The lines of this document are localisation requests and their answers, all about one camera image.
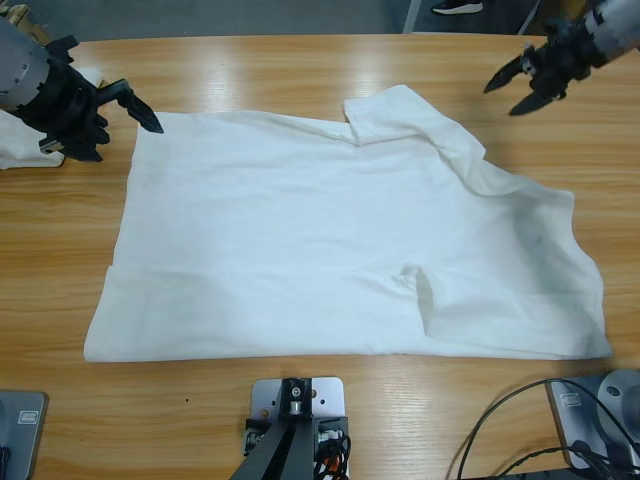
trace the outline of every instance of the white cloth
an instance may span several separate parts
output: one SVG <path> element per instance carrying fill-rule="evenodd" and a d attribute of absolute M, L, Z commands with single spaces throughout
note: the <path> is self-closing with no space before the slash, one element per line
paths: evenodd
<path fill-rule="evenodd" d="M 97 68 L 80 68 L 80 74 L 94 85 L 101 80 L 100 70 Z M 0 110 L 0 170 L 23 167 L 58 167 L 64 160 L 64 155 L 58 152 L 46 155 L 40 151 L 38 142 L 45 135 L 22 120 Z"/>
<path fill-rule="evenodd" d="M 571 193 L 486 162 L 405 86 L 345 113 L 138 129 L 86 359 L 610 355 Z"/>

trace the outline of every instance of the black cable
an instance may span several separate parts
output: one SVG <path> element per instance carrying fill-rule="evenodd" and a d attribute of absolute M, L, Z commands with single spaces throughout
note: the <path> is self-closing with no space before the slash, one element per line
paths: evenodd
<path fill-rule="evenodd" d="M 493 405 L 491 405 L 480 417 L 480 419 L 476 422 L 475 426 L 473 427 L 473 429 L 471 430 L 471 433 L 469 434 L 469 438 L 467 440 L 465 449 L 464 449 L 464 453 L 462 454 L 462 458 L 460 460 L 460 465 L 458 467 L 458 474 L 456 476 L 456 480 L 462 480 L 462 472 L 464 470 L 464 465 L 467 461 L 467 457 L 469 456 L 469 452 L 471 451 L 471 446 L 473 445 L 473 442 L 476 438 L 476 436 L 478 435 L 478 431 L 480 430 L 480 427 L 482 426 L 482 424 L 485 422 L 485 420 L 489 417 L 489 415 L 491 415 L 500 405 L 502 405 L 503 403 L 505 403 L 506 401 L 512 399 L 513 397 L 515 397 L 516 395 L 525 392 L 531 388 L 537 387 L 539 385 L 544 385 L 544 384 L 549 384 L 549 383 L 565 383 L 568 385 L 572 385 L 576 388 L 578 388 L 579 390 L 581 390 L 582 392 L 586 393 L 587 396 L 589 396 L 594 402 L 596 402 L 596 404 L 598 405 L 598 407 L 600 407 L 602 409 L 602 411 L 609 417 L 609 419 L 613 422 L 613 424 L 616 426 L 616 428 L 618 428 L 618 430 L 620 430 L 620 432 L 622 433 L 622 435 L 624 435 L 624 438 L 627 440 L 627 442 L 629 442 L 629 445 L 631 446 L 631 448 L 633 448 L 634 452 L 636 452 L 636 454 L 638 456 L 640 456 L 640 445 L 638 445 L 637 443 L 635 443 L 633 441 L 633 439 L 631 438 L 631 435 L 629 435 L 629 433 L 624 429 L 624 427 L 620 424 L 620 422 L 618 421 L 617 418 L 615 418 L 615 416 L 609 411 L 609 409 L 598 399 L 598 397 L 596 395 L 594 395 L 593 393 L 591 393 L 589 390 L 587 390 L 585 387 L 583 387 L 582 385 L 580 385 L 579 383 L 574 382 L 573 380 L 567 380 L 566 378 L 547 378 L 544 380 L 538 380 L 537 382 L 533 382 L 530 383 L 529 385 L 525 385 L 524 387 L 521 387 L 517 390 L 514 390 L 513 392 L 511 392 L 508 395 L 505 395 L 504 397 L 502 397 L 500 400 L 498 400 L 496 403 L 494 403 Z M 570 449 L 573 447 L 556 447 L 557 449 Z M 539 450 L 538 452 L 533 452 L 533 454 L 529 454 L 529 455 L 533 455 L 533 456 L 537 456 L 537 455 L 542 455 L 543 453 L 552 453 L 552 452 L 545 452 L 544 450 Z M 525 456 L 522 457 L 520 460 L 522 460 L 522 463 L 524 463 L 526 460 L 528 460 L 529 458 L 531 458 L 531 456 Z"/>
<path fill-rule="evenodd" d="M 516 467 L 519 467 L 520 465 L 522 465 L 523 463 L 525 463 L 527 460 L 534 458 L 534 457 L 538 457 L 540 455 L 545 455 L 547 453 L 556 453 L 556 452 L 571 452 L 574 453 L 576 456 L 578 456 L 579 458 L 581 458 L 582 460 L 584 460 L 591 468 L 598 470 L 600 472 L 602 472 L 603 468 L 606 469 L 606 474 L 605 475 L 601 475 L 601 477 L 603 478 L 614 478 L 614 474 L 611 470 L 609 470 L 609 465 L 607 465 L 605 462 L 610 462 L 610 459 L 608 457 L 605 457 L 603 455 L 600 455 L 598 453 L 592 452 L 591 450 L 588 449 L 588 447 L 552 447 L 552 448 L 545 448 L 543 450 L 538 450 L 536 452 L 532 452 L 529 453 L 521 458 L 519 458 L 518 460 L 516 460 L 515 462 L 513 462 L 511 465 L 509 465 L 506 469 L 504 469 L 500 474 L 498 474 L 497 476 L 493 476 L 493 477 L 489 477 L 491 480 L 502 480 L 504 477 L 506 477 L 509 472 L 511 472 L 511 470 L 513 470 Z M 632 467 L 632 471 L 622 471 L 621 473 L 629 473 L 629 474 L 634 474 L 635 472 L 633 471 L 640 471 L 640 467 Z"/>
<path fill-rule="evenodd" d="M 314 480 L 324 480 L 326 477 L 332 480 L 349 480 L 347 476 L 347 464 L 351 454 L 351 438 L 344 435 L 338 440 L 323 442 L 316 456 L 316 465 L 313 469 Z"/>
<path fill-rule="evenodd" d="M 2 445 L 0 445 L 0 480 L 5 480 L 5 478 L 7 477 L 10 458 L 11 451 L 7 447 L 3 447 Z"/>

